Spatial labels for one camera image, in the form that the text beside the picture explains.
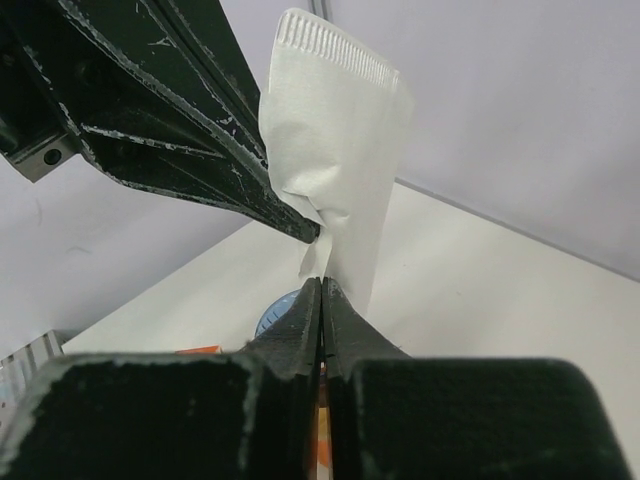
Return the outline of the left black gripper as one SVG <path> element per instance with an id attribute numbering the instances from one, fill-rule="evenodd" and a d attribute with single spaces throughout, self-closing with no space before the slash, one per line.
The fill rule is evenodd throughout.
<path id="1" fill-rule="evenodd" d="M 259 99 L 217 1 L 1 5 L 1 155 L 32 183 L 78 154 L 311 243 L 319 225 L 271 188 Z"/>

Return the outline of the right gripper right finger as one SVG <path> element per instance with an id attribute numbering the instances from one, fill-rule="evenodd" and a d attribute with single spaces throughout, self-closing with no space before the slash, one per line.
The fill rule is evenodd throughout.
<path id="1" fill-rule="evenodd" d="M 626 479 L 600 397 L 553 358 L 413 358 L 322 285 L 336 479 Z"/>

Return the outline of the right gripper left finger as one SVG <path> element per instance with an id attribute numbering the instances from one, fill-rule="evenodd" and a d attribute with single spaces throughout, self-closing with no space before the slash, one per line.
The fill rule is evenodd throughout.
<path id="1" fill-rule="evenodd" d="M 312 479 L 320 283 L 226 354 L 81 354 L 45 364 L 1 441 L 5 479 Z"/>

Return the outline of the coffee filter pack orange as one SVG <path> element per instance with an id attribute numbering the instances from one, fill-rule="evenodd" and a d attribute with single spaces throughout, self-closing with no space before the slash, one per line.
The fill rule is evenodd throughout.
<path id="1" fill-rule="evenodd" d="M 184 430 L 198 479 L 317 479 L 327 473 L 327 414 L 315 340 L 259 337 L 237 352 L 197 357 Z"/>

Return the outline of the blue glass dripper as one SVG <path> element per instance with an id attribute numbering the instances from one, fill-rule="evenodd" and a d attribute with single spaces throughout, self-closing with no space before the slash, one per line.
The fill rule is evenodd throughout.
<path id="1" fill-rule="evenodd" d="M 274 323 L 276 323 L 283 315 L 285 315 L 295 302 L 298 294 L 298 290 L 289 292 L 272 303 L 260 317 L 256 325 L 254 337 L 259 337 Z"/>

